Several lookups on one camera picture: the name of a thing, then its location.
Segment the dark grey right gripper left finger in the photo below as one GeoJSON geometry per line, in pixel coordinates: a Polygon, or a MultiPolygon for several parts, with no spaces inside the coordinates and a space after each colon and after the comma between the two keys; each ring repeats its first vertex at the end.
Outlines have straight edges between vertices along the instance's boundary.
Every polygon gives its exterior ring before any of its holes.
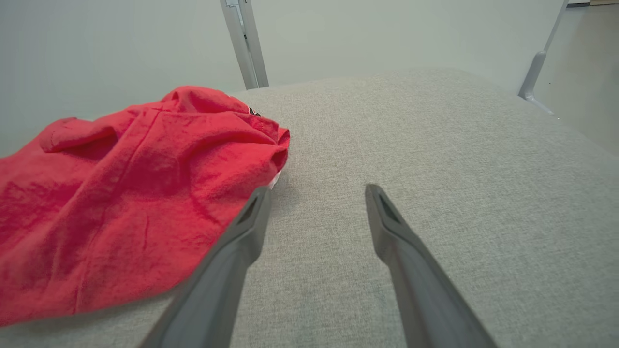
{"type": "Polygon", "coordinates": [[[259,258],[271,190],[258,187],[141,342],[142,348],[227,348],[247,270],[259,258]]]}

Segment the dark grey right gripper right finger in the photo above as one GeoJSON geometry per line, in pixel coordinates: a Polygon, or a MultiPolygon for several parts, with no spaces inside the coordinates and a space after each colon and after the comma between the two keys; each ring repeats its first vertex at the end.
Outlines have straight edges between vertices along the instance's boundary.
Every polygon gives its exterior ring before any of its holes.
{"type": "Polygon", "coordinates": [[[388,267],[410,348],[495,348],[497,344],[385,191],[365,188],[376,255],[388,267]]]}

